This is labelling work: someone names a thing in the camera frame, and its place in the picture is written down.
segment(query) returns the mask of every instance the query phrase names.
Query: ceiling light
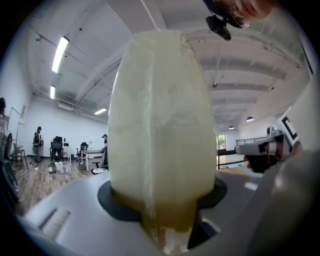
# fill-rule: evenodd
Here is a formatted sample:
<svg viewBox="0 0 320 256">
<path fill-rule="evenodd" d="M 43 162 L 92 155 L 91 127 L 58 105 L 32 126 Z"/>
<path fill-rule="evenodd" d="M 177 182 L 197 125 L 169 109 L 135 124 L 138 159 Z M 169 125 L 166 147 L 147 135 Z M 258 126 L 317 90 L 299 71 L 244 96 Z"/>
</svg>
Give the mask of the ceiling light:
<svg viewBox="0 0 320 256">
<path fill-rule="evenodd" d="M 51 87 L 50 87 L 50 98 L 53 99 L 53 100 L 55 99 L 55 90 L 56 90 L 56 87 L 51 85 Z"/>
<path fill-rule="evenodd" d="M 249 122 L 252 122 L 254 120 L 254 118 L 252 116 L 249 116 L 246 121 L 249 123 Z"/>
<path fill-rule="evenodd" d="M 53 65 L 52 65 L 52 71 L 58 73 L 58 68 L 61 62 L 62 55 L 65 52 L 65 49 L 69 43 L 69 39 L 65 36 L 61 37 L 60 42 L 58 44 L 58 47 L 55 52 Z"/>
<path fill-rule="evenodd" d="M 99 114 L 101 114 L 101 113 L 103 113 L 103 112 L 105 112 L 105 111 L 107 111 L 107 109 L 102 108 L 102 109 L 100 109 L 99 111 L 95 112 L 94 114 L 95 114 L 95 115 L 99 115 Z"/>
</svg>

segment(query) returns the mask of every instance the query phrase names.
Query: railing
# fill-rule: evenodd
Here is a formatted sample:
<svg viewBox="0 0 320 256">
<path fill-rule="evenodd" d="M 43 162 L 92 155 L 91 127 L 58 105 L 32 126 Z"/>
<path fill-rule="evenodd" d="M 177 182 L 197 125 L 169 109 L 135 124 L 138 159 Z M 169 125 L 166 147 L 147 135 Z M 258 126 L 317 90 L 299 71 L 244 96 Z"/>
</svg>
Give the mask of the railing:
<svg viewBox="0 0 320 256">
<path fill-rule="evenodd" d="M 227 165 L 234 165 L 234 164 L 239 164 L 243 163 L 245 160 L 242 158 L 242 156 L 239 155 L 240 158 L 242 158 L 239 161 L 232 161 L 232 162 L 225 162 L 225 163 L 220 163 L 220 156 L 230 156 L 230 155 L 236 155 L 235 150 L 226 150 L 226 149 L 218 149 L 217 150 L 217 168 L 220 169 L 221 166 L 227 166 Z"/>
<path fill-rule="evenodd" d="M 246 139 L 237 139 L 236 140 L 236 145 L 244 145 L 244 144 L 249 144 L 249 143 L 255 143 L 255 142 L 260 142 L 264 141 L 266 137 L 260 137 L 260 138 L 246 138 Z"/>
</svg>

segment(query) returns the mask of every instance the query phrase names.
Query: ceiling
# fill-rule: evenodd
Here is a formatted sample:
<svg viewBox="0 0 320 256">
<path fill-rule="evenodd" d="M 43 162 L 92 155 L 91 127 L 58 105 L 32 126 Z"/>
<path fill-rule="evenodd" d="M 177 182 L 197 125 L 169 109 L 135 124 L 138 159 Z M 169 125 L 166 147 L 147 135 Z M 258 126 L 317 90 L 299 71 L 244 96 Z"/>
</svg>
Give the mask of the ceiling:
<svg viewBox="0 0 320 256">
<path fill-rule="evenodd" d="M 210 87 L 216 123 L 237 126 L 244 113 L 305 64 L 298 35 L 280 10 L 250 27 L 229 26 L 231 41 L 210 32 L 202 0 L 51 0 L 26 22 L 26 56 L 36 94 L 56 98 L 80 115 L 109 108 L 116 73 L 133 33 L 180 29 L 191 42 Z M 70 43 L 58 73 L 52 71 L 62 36 Z M 108 121 L 106 111 L 95 118 Z"/>
</svg>

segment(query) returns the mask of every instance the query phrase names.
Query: white desk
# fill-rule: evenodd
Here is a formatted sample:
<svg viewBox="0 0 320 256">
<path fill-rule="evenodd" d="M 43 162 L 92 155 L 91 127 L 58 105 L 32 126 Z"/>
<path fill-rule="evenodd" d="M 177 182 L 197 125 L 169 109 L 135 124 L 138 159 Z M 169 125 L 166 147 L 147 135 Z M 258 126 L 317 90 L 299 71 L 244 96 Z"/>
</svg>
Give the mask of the white desk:
<svg viewBox="0 0 320 256">
<path fill-rule="evenodd" d="M 89 171 L 89 155 L 91 157 L 100 157 L 101 156 L 101 161 L 103 160 L 104 153 L 101 152 L 101 150 L 86 150 L 86 151 L 81 151 L 81 161 L 84 158 L 83 153 L 85 153 L 85 161 L 86 161 L 86 171 Z"/>
<path fill-rule="evenodd" d="M 63 153 L 67 153 L 67 157 L 66 158 L 70 159 L 70 163 L 71 163 L 71 147 L 63 146 L 62 148 L 63 148 Z"/>
</svg>

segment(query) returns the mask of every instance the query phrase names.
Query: black camera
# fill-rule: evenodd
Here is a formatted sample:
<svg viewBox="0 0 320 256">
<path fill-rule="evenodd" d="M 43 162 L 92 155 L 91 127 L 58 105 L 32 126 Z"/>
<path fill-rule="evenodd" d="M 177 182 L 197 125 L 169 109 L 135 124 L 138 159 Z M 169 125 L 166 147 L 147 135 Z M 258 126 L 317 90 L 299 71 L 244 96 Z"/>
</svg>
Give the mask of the black camera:
<svg viewBox="0 0 320 256">
<path fill-rule="evenodd" d="M 206 23 L 211 31 L 229 41 L 231 40 L 231 34 L 227 28 L 227 22 L 223 19 L 220 20 L 216 15 L 206 17 Z"/>
</svg>

